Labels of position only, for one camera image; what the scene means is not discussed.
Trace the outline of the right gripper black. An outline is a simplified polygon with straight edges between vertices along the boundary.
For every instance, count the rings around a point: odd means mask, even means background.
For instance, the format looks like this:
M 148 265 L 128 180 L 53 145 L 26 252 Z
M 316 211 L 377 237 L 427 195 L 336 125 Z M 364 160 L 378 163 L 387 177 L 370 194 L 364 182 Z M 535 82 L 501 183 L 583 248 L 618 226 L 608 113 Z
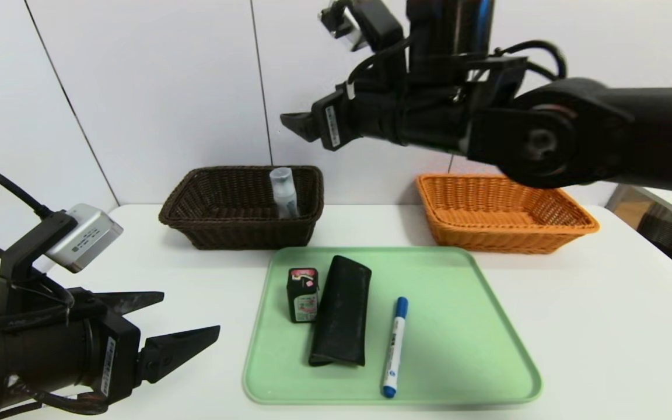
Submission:
M 338 151 L 359 138 L 374 138 L 405 146 L 399 134 L 404 89 L 384 92 L 347 88 L 316 101 L 310 112 L 282 113 L 283 127 L 306 142 L 321 140 L 328 151 Z

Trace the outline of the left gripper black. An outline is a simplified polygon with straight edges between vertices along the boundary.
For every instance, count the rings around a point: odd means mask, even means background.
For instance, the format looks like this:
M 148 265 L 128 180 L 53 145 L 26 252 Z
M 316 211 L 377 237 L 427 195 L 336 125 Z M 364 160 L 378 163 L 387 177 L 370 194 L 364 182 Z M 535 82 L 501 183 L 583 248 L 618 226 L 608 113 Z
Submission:
M 221 333 L 220 326 L 211 326 L 150 337 L 139 351 L 141 331 L 126 314 L 163 302 L 165 293 L 71 292 L 75 305 L 69 316 L 3 334 L 4 385 L 14 375 L 48 393 L 86 386 L 112 404 L 131 395 L 135 374 L 137 384 L 155 384 L 213 346 Z

